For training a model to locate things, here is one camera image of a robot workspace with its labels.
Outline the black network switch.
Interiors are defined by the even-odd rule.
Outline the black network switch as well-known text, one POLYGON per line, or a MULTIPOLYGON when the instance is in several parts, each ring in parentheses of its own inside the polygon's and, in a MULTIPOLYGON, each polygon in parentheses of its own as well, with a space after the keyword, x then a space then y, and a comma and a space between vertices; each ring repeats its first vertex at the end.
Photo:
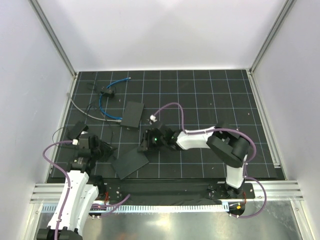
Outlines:
POLYGON ((120 125, 127 128, 138 128, 145 105, 141 102, 128 101, 120 125))
POLYGON ((148 163, 149 160, 145 154, 134 148, 113 161, 111 165, 118 178, 123 180, 148 163))

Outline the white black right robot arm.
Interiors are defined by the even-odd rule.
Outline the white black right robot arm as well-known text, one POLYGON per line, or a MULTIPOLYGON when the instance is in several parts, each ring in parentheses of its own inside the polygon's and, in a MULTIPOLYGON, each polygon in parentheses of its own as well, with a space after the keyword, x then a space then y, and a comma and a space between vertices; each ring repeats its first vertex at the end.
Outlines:
POLYGON ((250 147, 253 154, 256 153, 253 141, 246 134, 224 123, 199 130, 172 130, 161 122, 155 122, 144 131, 137 151, 147 153, 162 147, 172 151, 211 150, 226 164, 224 189, 230 198, 237 198, 243 193, 250 147))

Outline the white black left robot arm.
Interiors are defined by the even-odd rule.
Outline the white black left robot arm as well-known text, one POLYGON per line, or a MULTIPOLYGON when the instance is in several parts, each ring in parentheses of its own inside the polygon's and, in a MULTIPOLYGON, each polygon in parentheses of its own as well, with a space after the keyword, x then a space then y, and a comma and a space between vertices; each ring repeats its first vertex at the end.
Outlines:
POLYGON ((110 144, 92 133, 82 133, 72 140, 58 141, 57 145, 70 144, 77 148, 75 157, 63 169, 50 162, 65 177, 65 183, 55 212, 46 228, 36 234, 38 240, 81 240, 83 228, 95 200, 106 194, 104 179, 93 175, 96 162, 108 158, 115 150, 110 144))

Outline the black power adapter left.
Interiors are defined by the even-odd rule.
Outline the black power adapter left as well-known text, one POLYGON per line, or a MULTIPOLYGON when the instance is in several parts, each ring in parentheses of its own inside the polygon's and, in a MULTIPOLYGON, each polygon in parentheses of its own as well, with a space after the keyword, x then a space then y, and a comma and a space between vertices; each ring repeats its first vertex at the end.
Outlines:
POLYGON ((67 133, 69 140, 78 139, 82 132, 86 132, 89 127, 83 122, 78 121, 67 133))

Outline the black power adapter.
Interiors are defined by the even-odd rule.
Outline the black power adapter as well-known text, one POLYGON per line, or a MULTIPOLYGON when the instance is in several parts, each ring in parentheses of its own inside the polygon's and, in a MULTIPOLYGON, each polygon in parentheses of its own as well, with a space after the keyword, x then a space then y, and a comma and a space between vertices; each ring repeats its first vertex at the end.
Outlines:
POLYGON ((101 87, 99 90, 102 97, 113 99, 116 94, 116 90, 112 87, 101 87))
POLYGON ((83 122, 78 121, 67 133, 69 140, 78 139, 82 132, 86 132, 89 127, 83 122))

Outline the black grid work mat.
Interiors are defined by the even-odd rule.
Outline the black grid work mat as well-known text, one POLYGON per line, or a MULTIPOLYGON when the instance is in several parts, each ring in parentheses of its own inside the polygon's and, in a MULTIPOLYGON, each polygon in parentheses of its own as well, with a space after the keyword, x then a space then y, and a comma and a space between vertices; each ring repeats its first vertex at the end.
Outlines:
POLYGON ((115 179, 112 161, 139 145, 153 113, 172 130, 200 130, 225 122, 249 136, 256 146, 256 156, 247 167, 250 177, 285 179, 268 144, 244 69, 82 71, 66 119, 51 139, 66 140, 68 131, 78 121, 84 122, 91 133, 117 148, 110 160, 98 161, 94 169, 96 175, 115 179), (114 88, 114 98, 102 97, 101 87, 114 88), (144 104, 138 128, 120 125, 129 101, 144 104))

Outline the black power adapter far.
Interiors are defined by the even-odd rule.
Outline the black power adapter far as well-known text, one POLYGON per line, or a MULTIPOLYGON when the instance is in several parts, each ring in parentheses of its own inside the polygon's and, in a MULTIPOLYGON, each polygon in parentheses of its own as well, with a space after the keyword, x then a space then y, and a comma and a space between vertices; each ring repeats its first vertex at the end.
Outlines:
POLYGON ((116 94, 116 90, 112 87, 101 87, 99 90, 102 97, 113 99, 116 94))

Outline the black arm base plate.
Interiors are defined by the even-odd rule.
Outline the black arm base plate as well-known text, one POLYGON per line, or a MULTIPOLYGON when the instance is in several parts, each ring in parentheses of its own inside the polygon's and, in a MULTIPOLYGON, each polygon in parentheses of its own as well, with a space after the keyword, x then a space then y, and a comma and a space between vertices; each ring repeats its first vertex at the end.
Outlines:
POLYGON ((224 182, 217 181, 164 181, 107 183, 98 196, 105 196, 115 204, 129 196, 126 205, 137 206, 183 206, 217 204, 222 200, 244 201, 254 199, 251 183, 245 183, 240 190, 232 190, 224 182))

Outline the aluminium frame rail front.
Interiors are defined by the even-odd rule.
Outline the aluminium frame rail front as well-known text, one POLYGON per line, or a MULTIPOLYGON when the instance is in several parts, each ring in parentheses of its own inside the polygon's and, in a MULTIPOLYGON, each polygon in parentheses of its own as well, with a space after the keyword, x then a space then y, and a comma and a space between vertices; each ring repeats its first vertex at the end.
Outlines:
MULTIPOLYGON (((250 201, 302 201, 303 195, 295 180, 246 181, 243 186, 250 201)), ((107 181, 105 191, 112 203, 130 195, 129 205, 205 205, 213 201, 232 200, 224 182, 213 179, 131 179, 107 181)))

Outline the aluminium frame post left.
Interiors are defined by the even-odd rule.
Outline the aluminium frame post left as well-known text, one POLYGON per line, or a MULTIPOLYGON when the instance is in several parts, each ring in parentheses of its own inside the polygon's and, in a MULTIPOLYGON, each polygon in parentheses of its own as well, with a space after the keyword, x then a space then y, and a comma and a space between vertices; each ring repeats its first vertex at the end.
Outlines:
POLYGON ((65 50, 63 49, 63 46, 61 45, 54 29, 52 28, 45 12, 43 11, 40 3, 38 0, 28 0, 29 4, 33 8, 36 16, 38 17, 39 21, 41 22, 45 32, 47 33, 49 39, 51 40, 53 46, 57 50, 60 58, 62 59, 64 65, 66 66, 67 70, 70 72, 71 76, 73 78, 76 77, 77 71, 72 66, 65 50))

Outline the aluminium frame post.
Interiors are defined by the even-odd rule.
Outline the aluminium frame post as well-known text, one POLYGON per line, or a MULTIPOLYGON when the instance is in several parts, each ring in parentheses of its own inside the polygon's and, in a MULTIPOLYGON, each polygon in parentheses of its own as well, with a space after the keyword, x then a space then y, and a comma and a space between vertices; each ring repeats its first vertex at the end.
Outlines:
POLYGON ((61 45, 54 29, 52 28, 45 12, 43 11, 40 3, 38 0, 28 0, 29 4, 33 8, 36 16, 38 17, 39 21, 41 22, 45 32, 47 33, 49 39, 51 40, 53 46, 57 50, 60 58, 62 59, 64 65, 66 66, 67 70, 70 72, 71 76, 73 78, 76 77, 77 71, 72 66, 65 50, 63 49, 63 46, 61 45))
POLYGON ((270 31, 268 32, 261 48, 259 49, 251 67, 249 68, 249 73, 251 75, 253 75, 253 73, 255 72, 257 67, 259 66, 260 62, 262 61, 264 55, 266 54, 267 50, 271 46, 274 38, 276 37, 276 35, 280 31, 281 26, 283 25, 285 19, 289 15, 289 13, 290 13, 291 9, 293 8, 293 6, 295 5, 295 3, 296 3, 296 0, 286 0, 284 2, 284 5, 281 7, 279 14, 277 15, 270 31))

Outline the aluminium frame post right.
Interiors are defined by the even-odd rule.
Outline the aluminium frame post right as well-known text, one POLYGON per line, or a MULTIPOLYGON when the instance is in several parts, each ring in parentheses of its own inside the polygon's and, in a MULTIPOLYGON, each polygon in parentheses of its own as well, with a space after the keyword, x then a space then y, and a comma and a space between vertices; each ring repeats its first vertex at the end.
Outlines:
POLYGON ((295 5, 295 3, 296 3, 296 0, 286 0, 284 2, 284 5, 281 7, 279 14, 277 15, 270 31, 268 32, 261 48, 259 49, 251 67, 249 68, 249 73, 251 75, 253 75, 253 73, 255 72, 257 67, 259 66, 260 62, 262 61, 264 55, 266 54, 267 50, 271 46, 274 38, 276 37, 276 35, 280 31, 281 26, 283 25, 285 19, 289 15, 289 13, 290 13, 291 9, 293 8, 293 6, 295 5))

